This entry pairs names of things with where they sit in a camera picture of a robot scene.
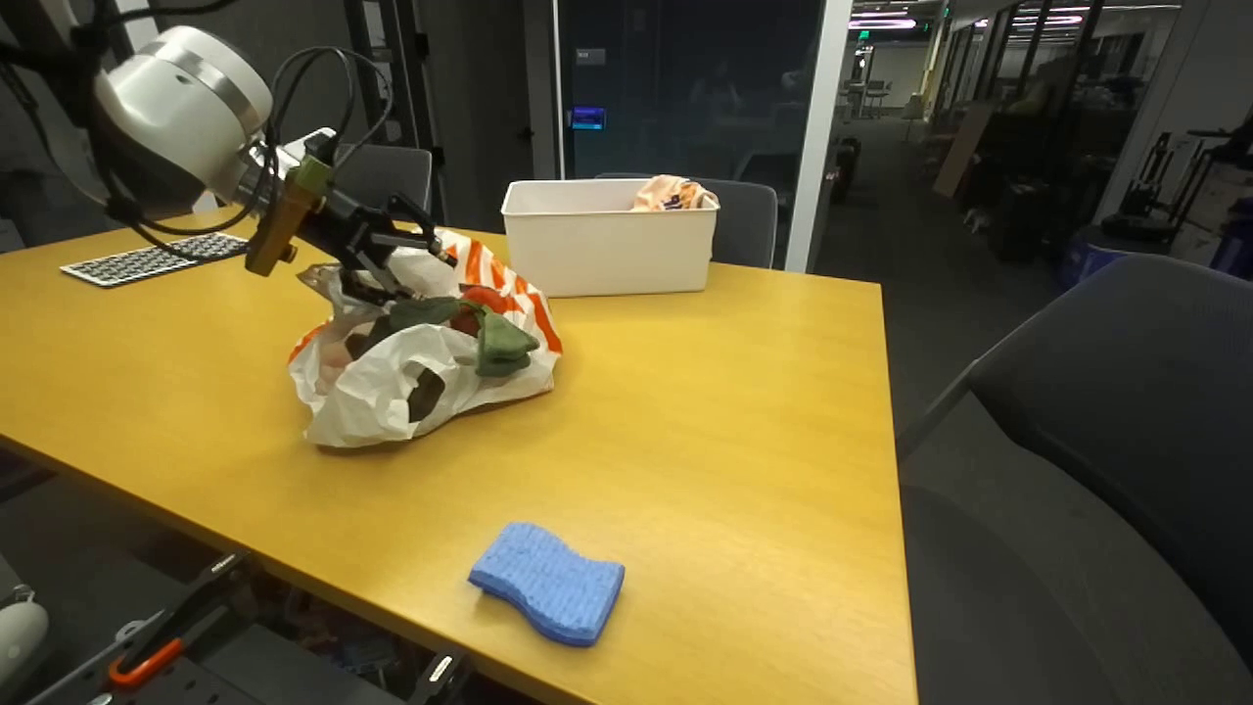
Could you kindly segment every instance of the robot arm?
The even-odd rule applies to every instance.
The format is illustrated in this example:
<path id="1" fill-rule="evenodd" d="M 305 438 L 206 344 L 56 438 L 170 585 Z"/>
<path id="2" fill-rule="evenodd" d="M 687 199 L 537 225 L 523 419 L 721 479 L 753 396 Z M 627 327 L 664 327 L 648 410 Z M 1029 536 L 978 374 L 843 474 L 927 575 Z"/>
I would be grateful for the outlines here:
<path id="1" fill-rule="evenodd" d="M 189 213 L 212 187 L 261 213 L 245 272 L 271 274 L 288 239 L 383 272 L 400 233 L 383 213 L 332 191 L 332 153 L 308 149 L 287 175 L 261 163 L 271 85 L 227 42 L 195 28 L 169 28 L 118 67 L 105 67 L 103 25 L 78 25 L 67 0 L 0 0 L 5 62 L 43 84 L 39 135 L 57 171 L 103 213 L 135 233 Z"/>

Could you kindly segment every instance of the white storage bin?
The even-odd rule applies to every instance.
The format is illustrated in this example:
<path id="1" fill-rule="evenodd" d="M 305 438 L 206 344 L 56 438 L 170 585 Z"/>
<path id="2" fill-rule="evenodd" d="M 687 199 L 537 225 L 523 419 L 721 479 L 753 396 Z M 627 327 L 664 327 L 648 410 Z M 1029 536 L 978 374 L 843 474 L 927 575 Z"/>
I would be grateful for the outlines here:
<path id="1" fill-rule="evenodd" d="M 706 291 L 708 213 L 629 213 L 644 182 L 514 182 L 510 268 L 544 294 Z"/>

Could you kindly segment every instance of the blue sponge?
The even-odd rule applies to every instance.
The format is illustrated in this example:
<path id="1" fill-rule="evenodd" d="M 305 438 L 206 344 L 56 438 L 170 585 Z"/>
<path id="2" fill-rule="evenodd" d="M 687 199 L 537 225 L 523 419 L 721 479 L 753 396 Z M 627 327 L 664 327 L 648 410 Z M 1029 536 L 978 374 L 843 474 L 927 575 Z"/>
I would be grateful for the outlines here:
<path id="1" fill-rule="evenodd" d="M 506 526 L 471 585 L 514 603 L 541 633 L 591 645 L 623 592 L 623 566 L 584 562 L 541 526 Z"/>

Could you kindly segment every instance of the plastic bag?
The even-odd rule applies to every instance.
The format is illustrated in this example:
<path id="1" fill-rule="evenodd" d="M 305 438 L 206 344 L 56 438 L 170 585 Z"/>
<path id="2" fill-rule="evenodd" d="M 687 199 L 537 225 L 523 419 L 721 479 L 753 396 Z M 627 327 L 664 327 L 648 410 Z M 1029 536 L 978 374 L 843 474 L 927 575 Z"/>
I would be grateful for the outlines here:
<path id="1" fill-rule="evenodd" d="M 387 274 L 405 299 L 344 294 L 339 268 L 308 268 L 305 286 L 332 302 L 288 361 L 318 447 L 420 438 L 473 408 L 553 388 L 561 333 L 549 299 L 467 237 L 439 237 L 443 256 L 400 247 Z"/>

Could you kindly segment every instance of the wooden table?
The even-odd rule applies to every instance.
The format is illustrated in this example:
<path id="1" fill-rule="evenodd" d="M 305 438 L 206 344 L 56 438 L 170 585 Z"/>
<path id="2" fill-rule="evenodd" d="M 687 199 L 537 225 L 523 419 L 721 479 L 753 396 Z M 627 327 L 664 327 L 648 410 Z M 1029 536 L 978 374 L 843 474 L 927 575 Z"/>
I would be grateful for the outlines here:
<path id="1" fill-rule="evenodd" d="M 298 268 L 90 291 L 0 256 L 0 438 L 544 703 L 914 703 L 881 291 L 713 268 L 706 294 L 561 299 L 553 396 L 332 456 L 287 380 Z M 467 585 L 510 523 L 623 562 L 599 645 Z"/>

